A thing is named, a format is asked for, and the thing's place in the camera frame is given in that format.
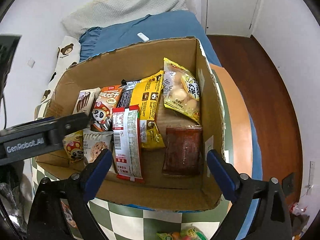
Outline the yellow guoba snack bag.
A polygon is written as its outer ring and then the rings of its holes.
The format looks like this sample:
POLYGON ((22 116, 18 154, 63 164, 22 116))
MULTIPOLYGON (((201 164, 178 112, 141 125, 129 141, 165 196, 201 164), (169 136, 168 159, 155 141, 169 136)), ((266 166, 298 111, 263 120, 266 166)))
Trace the yellow guoba snack bag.
POLYGON ((84 158, 83 130, 65 136, 62 142, 71 163, 84 158))

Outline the white cookie snack packet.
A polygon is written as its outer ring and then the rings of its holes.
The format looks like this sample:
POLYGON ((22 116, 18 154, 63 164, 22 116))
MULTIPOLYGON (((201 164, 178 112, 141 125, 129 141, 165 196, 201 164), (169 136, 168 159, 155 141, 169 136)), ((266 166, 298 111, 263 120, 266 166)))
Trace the white cookie snack packet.
POLYGON ((103 150, 113 150, 113 132, 95 132, 88 128, 83 130, 85 162, 92 163, 103 150))

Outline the white chocolate stick box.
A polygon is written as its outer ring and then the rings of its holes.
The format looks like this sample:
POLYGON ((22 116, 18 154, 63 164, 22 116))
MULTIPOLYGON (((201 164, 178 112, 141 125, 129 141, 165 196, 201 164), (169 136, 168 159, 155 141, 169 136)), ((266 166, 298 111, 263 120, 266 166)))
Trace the white chocolate stick box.
POLYGON ((87 116, 90 116, 92 107, 98 98, 100 91, 101 89, 99 87, 81 90, 72 114, 85 113, 87 116))

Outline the orange sunflower seed panda bag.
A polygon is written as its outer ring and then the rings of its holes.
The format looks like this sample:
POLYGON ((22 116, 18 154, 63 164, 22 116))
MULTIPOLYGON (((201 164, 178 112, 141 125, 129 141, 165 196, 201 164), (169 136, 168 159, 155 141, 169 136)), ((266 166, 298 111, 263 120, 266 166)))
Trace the orange sunflower seed panda bag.
POLYGON ((122 85, 106 86, 101 89, 92 110, 93 129, 104 132, 112 128, 113 109, 118 105, 122 90, 122 85))

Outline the dark red jerky packet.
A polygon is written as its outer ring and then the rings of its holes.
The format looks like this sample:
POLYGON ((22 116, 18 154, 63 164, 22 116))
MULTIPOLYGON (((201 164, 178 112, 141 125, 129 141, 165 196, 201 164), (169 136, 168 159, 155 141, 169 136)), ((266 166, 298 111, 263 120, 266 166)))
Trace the dark red jerky packet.
POLYGON ((199 174, 202 142, 201 126, 166 128, 167 148, 162 173, 175 177, 199 174))

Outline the colourful candy bag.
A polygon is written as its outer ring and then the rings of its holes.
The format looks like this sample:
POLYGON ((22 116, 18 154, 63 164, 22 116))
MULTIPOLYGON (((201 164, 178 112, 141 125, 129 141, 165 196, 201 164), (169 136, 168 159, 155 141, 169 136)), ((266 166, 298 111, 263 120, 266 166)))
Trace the colourful candy bag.
POLYGON ((162 240, 207 240, 208 238, 196 227, 183 229, 181 232, 157 233, 162 240))

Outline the red white long snack packet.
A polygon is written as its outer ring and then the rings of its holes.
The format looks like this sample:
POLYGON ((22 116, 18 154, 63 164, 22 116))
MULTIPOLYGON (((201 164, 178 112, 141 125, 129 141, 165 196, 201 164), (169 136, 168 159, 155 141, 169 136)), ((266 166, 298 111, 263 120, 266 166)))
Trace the red white long snack packet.
POLYGON ((114 108, 112 118, 117 177, 142 183, 139 106, 114 108))

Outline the black yellow large snack bag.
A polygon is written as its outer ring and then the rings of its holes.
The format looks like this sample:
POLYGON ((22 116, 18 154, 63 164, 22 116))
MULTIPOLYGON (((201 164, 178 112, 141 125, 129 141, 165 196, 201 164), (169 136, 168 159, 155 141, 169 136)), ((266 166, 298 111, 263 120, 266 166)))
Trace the black yellow large snack bag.
POLYGON ((122 80, 123 90, 117 107, 139 106, 139 131, 142 148, 156 150, 164 147, 164 142, 156 125, 158 103, 163 88, 164 72, 160 70, 141 80, 122 80))

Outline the yellow clear puff snack bag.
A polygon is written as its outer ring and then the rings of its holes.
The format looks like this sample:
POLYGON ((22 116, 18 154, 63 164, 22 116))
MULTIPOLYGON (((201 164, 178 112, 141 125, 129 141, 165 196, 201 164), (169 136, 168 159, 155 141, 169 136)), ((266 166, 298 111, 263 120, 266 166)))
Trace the yellow clear puff snack bag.
POLYGON ((200 88, 193 74, 168 58, 163 59, 164 107, 177 111, 201 123, 200 88))

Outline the green white checkered mat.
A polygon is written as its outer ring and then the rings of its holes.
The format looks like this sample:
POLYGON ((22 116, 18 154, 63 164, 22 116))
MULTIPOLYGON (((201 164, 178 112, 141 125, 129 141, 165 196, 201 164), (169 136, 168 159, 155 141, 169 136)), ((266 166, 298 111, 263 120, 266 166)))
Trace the green white checkered mat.
MULTIPOLYGON (((225 70, 211 66, 219 82, 225 108, 225 156, 238 172, 252 174, 253 139, 255 129, 249 126, 249 116, 242 95, 225 70)), ((196 227, 207 238, 212 237, 231 208, 222 199, 213 210, 195 213, 150 211, 117 205, 95 198, 88 206, 109 239, 158 239, 157 233, 180 231, 196 227)))

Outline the white remote control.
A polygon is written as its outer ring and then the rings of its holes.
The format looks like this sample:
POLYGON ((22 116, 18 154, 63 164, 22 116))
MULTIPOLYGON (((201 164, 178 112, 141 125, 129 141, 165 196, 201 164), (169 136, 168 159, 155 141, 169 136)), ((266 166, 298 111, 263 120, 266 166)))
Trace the white remote control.
POLYGON ((138 33, 137 36, 143 41, 148 42, 150 39, 143 33, 138 33))

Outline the grey white pillow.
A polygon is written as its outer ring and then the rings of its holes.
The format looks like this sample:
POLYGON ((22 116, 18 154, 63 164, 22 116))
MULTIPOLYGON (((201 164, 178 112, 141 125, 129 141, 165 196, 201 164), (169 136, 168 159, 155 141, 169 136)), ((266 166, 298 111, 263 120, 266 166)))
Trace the grey white pillow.
POLYGON ((70 36, 79 39, 92 27, 108 27, 146 15, 189 10, 196 13, 193 0, 93 0, 62 19, 70 36))

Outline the white door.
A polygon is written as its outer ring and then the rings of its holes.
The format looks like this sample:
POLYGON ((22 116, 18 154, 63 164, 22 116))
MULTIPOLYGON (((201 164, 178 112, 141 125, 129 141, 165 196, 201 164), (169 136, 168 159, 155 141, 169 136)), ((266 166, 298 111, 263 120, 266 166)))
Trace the white door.
POLYGON ((206 34, 250 37, 261 0, 205 0, 206 34))

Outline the wall switch plate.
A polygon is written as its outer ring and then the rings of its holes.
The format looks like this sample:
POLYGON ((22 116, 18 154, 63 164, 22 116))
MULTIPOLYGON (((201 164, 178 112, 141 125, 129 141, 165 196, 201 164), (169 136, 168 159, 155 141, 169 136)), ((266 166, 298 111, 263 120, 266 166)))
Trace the wall switch plate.
POLYGON ((33 68, 34 65, 35 65, 35 60, 30 58, 27 62, 27 65, 30 67, 30 68, 33 68))

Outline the white wall outlet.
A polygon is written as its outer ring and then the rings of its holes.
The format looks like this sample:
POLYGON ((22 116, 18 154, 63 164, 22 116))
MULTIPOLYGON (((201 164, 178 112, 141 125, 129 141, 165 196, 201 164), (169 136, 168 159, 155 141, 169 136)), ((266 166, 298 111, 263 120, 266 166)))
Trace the white wall outlet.
POLYGON ((307 185, 307 192, 306 195, 310 195, 314 186, 313 180, 315 177, 315 166, 316 162, 315 161, 310 161, 309 165, 309 178, 308 178, 308 185, 307 185))

